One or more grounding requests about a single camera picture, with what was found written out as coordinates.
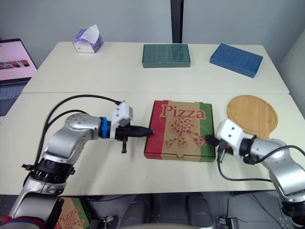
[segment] pizza illustration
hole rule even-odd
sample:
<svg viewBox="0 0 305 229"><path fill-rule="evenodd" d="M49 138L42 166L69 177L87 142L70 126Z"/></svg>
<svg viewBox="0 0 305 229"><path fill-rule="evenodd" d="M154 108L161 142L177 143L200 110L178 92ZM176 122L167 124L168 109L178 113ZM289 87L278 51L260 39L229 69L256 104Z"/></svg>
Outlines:
<svg viewBox="0 0 305 229"><path fill-rule="evenodd" d="M185 140L185 135L193 139L198 147L202 147L206 144L206 140L199 133L195 133L197 122L194 118L174 118L168 124L169 131L177 137L169 140L165 140L164 147L170 148L177 142L179 148L187 147L188 143Z"/></svg>
<svg viewBox="0 0 305 229"><path fill-rule="evenodd" d="M193 132L197 126L194 118L174 118L169 123L169 130L175 135L185 135L186 131Z"/></svg>

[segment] wooden cutting board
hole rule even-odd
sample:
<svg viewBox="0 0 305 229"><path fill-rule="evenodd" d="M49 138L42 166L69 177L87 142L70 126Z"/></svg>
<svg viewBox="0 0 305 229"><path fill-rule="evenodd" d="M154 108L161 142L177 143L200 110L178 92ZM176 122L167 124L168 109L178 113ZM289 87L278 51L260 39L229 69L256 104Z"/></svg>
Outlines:
<svg viewBox="0 0 305 229"><path fill-rule="evenodd" d="M268 139L277 126L277 115L265 100L241 95L232 99L227 107L229 119L238 124L245 133Z"/></svg>

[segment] white wall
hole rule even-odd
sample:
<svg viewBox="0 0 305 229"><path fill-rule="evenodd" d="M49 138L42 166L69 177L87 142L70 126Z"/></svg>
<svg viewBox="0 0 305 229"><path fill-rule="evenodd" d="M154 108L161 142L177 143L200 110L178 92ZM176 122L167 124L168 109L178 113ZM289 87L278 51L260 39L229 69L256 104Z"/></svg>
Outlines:
<svg viewBox="0 0 305 229"><path fill-rule="evenodd" d="M21 38L37 66L97 24L106 42L172 42L170 0L1 0L0 38Z"/></svg>
<svg viewBox="0 0 305 229"><path fill-rule="evenodd" d="M305 0L184 0L183 42L261 44L277 66L305 28Z"/></svg>
<svg viewBox="0 0 305 229"><path fill-rule="evenodd" d="M305 30L279 65L278 71L305 117Z"/></svg>

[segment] laptop screen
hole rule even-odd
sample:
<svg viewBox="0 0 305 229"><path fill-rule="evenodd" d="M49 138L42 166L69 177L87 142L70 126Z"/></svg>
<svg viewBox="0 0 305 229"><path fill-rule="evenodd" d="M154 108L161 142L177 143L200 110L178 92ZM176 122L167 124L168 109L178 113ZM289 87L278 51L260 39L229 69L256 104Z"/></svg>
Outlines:
<svg viewBox="0 0 305 229"><path fill-rule="evenodd" d="M20 39L0 41L0 81L31 78L36 71Z"/></svg>

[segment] cable clip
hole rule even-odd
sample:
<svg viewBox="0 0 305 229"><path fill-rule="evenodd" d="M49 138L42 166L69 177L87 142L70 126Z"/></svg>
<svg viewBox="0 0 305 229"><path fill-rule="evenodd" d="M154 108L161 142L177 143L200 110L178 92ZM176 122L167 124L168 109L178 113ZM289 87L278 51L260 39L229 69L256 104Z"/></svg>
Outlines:
<svg viewBox="0 0 305 229"><path fill-rule="evenodd" d="M25 164L23 164L21 167L25 168L25 170L27 170L27 171L32 171L34 168L33 165L25 165Z"/></svg>

